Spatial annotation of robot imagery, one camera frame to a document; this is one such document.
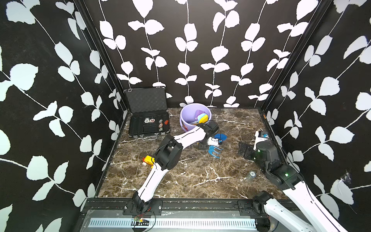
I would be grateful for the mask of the light blue plastic trowel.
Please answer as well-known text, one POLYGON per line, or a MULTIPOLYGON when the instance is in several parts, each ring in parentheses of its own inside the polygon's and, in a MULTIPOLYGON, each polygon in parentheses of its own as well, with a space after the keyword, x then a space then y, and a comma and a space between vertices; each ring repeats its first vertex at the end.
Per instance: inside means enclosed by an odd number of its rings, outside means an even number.
POLYGON ((202 118, 203 118, 203 115, 199 115, 199 116, 197 116, 197 120, 196 120, 196 122, 199 123, 199 121, 200 121, 202 118))

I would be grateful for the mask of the blue rake yellow handle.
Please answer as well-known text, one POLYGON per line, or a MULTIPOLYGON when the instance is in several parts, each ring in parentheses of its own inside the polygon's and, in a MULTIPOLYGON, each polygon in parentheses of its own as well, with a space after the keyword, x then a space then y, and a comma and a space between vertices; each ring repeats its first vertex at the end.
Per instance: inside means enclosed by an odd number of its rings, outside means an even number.
POLYGON ((217 159, 220 158, 220 154, 222 151, 223 151, 223 148, 220 148, 218 146, 209 146, 208 148, 208 153, 217 159))

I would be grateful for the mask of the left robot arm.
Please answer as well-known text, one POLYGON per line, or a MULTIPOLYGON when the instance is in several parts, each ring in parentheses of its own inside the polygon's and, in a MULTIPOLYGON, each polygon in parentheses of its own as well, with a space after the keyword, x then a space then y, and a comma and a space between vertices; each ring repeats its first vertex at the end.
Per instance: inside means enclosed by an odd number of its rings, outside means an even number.
POLYGON ((154 193, 165 174, 179 162, 181 153, 191 145, 207 141, 219 130, 215 121, 200 123, 181 135, 166 135, 153 154, 153 168, 143 185, 133 194, 132 200, 138 213, 148 211, 154 193))

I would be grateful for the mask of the yellow plastic square shovel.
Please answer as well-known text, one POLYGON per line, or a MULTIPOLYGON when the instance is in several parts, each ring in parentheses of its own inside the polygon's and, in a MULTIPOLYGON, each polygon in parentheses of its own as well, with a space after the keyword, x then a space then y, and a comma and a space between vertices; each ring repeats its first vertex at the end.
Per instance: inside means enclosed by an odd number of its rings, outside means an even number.
POLYGON ((203 118, 199 121, 199 123, 206 123, 209 120, 209 116, 206 113, 201 115, 203 115, 203 118))

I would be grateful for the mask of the blue metal trowel wooden handle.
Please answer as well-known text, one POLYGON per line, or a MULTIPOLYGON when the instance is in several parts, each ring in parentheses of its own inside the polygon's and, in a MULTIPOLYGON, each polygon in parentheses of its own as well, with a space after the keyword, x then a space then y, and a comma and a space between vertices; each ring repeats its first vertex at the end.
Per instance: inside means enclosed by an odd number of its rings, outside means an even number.
POLYGON ((218 140, 218 143, 219 144, 222 144, 224 141, 227 140, 227 136, 225 134, 222 134, 222 133, 218 133, 214 136, 214 139, 217 139, 218 140))

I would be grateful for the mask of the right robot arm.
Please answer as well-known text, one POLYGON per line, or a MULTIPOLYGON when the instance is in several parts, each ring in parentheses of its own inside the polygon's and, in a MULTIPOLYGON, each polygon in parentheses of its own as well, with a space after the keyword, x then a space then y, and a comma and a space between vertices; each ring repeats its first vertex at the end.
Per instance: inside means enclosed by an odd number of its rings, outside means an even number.
POLYGON ((274 218, 291 232, 346 231, 315 198, 299 171, 281 160, 274 143, 265 140, 251 146, 240 142, 238 154, 257 164, 265 177, 298 207, 307 220, 304 221, 286 209, 266 191, 257 194, 250 204, 250 208, 255 214, 274 218))

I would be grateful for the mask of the purple scoop pink handle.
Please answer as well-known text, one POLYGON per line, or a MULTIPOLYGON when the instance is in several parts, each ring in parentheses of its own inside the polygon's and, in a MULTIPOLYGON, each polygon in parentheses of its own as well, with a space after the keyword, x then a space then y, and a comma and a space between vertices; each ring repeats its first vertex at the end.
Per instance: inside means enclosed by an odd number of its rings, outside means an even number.
POLYGON ((196 113, 195 113, 195 117, 197 117, 198 115, 201 115, 203 113, 205 113, 205 112, 202 111, 202 110, 197 110, 196 113))

